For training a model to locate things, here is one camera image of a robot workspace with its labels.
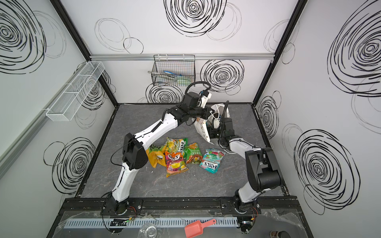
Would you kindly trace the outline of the pink Fox's candy bag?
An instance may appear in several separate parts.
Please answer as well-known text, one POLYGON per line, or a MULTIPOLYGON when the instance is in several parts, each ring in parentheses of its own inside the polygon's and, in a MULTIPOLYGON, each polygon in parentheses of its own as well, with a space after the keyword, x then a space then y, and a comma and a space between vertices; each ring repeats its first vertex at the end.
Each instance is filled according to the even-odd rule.
POLYGON ((181 152, 169 153, 166 151, 165 160, 167 178, 171 175, 180 174, 189 170, 181 152))

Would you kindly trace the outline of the teal snack bag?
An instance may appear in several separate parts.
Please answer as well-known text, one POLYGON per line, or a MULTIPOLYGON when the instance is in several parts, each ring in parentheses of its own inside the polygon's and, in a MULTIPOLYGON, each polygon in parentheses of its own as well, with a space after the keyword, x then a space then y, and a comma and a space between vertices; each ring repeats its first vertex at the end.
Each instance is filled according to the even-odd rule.
POLYGON ((215 174, 217 173, 224 156, 225 153, 221 150, 215 148, 206 149, 206 153, 204 154, 199 166, 206 171, 215 174))

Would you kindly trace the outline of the white patterned paper bag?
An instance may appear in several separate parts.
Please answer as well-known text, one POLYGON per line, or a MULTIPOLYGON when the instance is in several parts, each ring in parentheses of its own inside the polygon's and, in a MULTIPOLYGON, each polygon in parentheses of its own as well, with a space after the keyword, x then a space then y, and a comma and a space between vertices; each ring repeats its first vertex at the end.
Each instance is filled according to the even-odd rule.
POLYGON ((212 118, 215 118, 218 120, 222 120, 224 118, 230 118, 228 103, 229 102, 227 101, 225 104, 220 103, 220 104, 212 105, 211 109, 214 110, 214 113, 212 113, 212 115, 207 120, 204 120, 201 118, 196 119, 194 123, 196 131, 208 143, 217 145, 218 139, 211 139, 209 137, 208 127, 210 126, 212 118))

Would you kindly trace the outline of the yellow snack bag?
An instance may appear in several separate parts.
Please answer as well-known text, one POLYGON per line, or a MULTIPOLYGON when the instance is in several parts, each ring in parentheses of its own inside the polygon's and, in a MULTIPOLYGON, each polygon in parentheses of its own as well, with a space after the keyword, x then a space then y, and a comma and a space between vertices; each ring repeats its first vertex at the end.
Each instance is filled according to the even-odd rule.
POLYGON ((166 145, 155 146, 151 145, 147 150, 146 154, 148 156, 148 161, 150 162, 153 168, 156 168, 157 165, 166 166, 165 151, 167 149, 166 145))

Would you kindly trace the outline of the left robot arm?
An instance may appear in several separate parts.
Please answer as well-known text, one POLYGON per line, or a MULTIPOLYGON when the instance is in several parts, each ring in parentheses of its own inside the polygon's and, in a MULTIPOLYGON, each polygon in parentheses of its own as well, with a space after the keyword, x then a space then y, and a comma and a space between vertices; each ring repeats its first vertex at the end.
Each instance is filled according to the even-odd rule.
POLYGON ((148 162, 146 150, 167 132, 177 128, 189 119, 207 119, 213 110, 206 106, 211 98, 209 90, 211 84, 198 81, 191 83, 185 90, 181 102, 166 109, 160 120, 148 128, 136 133, 126 134, 122 150, 121 172, 111 196, 120 203, 130 196, 130 190, 135 177, 142 167, 148 162))

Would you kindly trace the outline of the green orange snack bag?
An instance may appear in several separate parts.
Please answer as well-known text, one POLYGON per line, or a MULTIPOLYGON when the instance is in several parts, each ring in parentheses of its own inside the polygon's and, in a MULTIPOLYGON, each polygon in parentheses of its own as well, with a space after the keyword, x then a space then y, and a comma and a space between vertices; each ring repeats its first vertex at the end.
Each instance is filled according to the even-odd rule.
POLYGON ((195 142, 188 145, 185 148, 185 161, 187 164, 200 164, 202 161, 203 155, 199 148, 199 145, 195 142))

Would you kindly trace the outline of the green Fox's candy bag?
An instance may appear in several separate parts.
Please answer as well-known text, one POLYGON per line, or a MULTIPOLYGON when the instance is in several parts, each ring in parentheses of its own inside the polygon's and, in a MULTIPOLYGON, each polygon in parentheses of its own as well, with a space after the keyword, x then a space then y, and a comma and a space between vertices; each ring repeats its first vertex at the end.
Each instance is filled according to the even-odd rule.
POLYGON ((185 148, 188 145, 188 138, 173 139, 167 138, 166 151, 169 153, 181 153, 185 154, 185 148))

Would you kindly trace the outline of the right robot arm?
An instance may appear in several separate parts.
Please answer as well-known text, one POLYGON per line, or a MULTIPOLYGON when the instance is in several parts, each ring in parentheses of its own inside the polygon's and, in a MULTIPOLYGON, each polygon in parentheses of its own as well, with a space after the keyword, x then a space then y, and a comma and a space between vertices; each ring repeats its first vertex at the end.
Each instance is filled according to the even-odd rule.
POLYGON ((283 186, 284 180, 271 148, 257 147, 235 134, 228 105, 229 101, 223 105, 219 125, 215 127, 215 122, 211 122, 209 135, 212 143, 245 159, 248 182, 234 196, 236 210, 244 213, 257 204, 262 194, 283 186))

